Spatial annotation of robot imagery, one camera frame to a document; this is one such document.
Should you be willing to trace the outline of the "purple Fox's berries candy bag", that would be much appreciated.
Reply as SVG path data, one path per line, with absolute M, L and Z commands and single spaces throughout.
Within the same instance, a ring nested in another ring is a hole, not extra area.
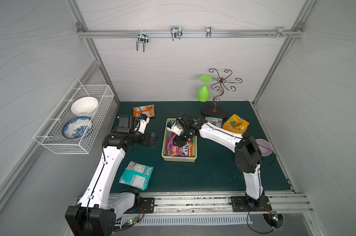
M 176 134 L 169 132 L 166 140 L 166 156 L 178 156 L 178 157 L 192 157 L 193 156 L 193 143 L 189 139 L 183 147 L 178 147 L 173 144 Z

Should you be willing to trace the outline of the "pale green plastic basket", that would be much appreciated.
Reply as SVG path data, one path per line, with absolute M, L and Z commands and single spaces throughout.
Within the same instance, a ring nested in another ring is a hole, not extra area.
M 163 147 L 162 147 L 162 157 L 165 161 L 174 161 L 174 162 L 195 162 L 198 157 L 198 150 L 197 150 L 197 137 L 192 138 L 193 143 L 193 156 L 192 157 L 178 157 L 178 156 L 166 156 L 166 140 L 168 137 L 169 131 L 165 129 L 164 133 L 164 140 L 163 140 Z

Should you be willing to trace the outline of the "teal Fox's mint candy bag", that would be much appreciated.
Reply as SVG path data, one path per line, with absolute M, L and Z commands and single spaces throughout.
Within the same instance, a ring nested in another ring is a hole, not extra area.
M 216 127 L 219 127 L 219 128 L 222 127 L 223 119 L 221 119 L 221 118 L 205 116 L 205 120 Z

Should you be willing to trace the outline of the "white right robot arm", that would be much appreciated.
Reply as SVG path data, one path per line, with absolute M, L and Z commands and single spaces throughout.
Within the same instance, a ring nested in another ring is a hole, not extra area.
M 214 126 L 204 119 L 192 119 L 186 113 L 175 121 L 167 123 L 167 130 L 176 136 L 173 144 L 184 146 L 189 139 L 200 136 L 212 140 L 235 154 L 235 165 L 243 172 L 246 193 L 244 197 L 233 197 L 234 206 L 244 207 L 249 211 L 272 211 L 267 208 L 265 191 L 261 182 L 261 151 L 252 135 L 242 135 Z

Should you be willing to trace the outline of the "yellow mango candy bag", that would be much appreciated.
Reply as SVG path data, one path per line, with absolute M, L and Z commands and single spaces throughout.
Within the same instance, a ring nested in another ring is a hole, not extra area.
M 236 133 L 236 134 L 244 134 L 247 131 L 249 126 L 249 122 L 238 116 L 237 114 L 233 114 L 222 126 L 222 128 L 226 131 Z

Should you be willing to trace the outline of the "orange Fox's candy bag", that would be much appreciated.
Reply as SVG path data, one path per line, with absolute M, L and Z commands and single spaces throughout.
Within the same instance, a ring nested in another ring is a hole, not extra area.
M 147 115 L 149 118 L 155 117 L 155 105 L 145 105 L 145 106 L 134 106 L 133 116 L 138 117 L 141 114 Z

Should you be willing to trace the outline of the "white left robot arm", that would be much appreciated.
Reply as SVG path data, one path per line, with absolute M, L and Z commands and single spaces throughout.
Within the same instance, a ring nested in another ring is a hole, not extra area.
M 84 195 L 69 206 L 65 219 L 75 236 L 110 236 L 129 229 L 154 212 L 154 198 L 143 198 L 138 190 L 127 190 L 112 201 L 110 190 L 122 160 L 130 147 L 153 147 L 157 136 L 146 133 L 149 117 L 120 116 L 119 125 L 102 143 L 102 154 Z

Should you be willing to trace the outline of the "teal candy bag back side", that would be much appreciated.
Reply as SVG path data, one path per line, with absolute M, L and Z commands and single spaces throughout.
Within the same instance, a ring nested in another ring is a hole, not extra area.
M 147 189 L 154 167 L 130 161 L 122 173 L 119 183 L 141 191 Z

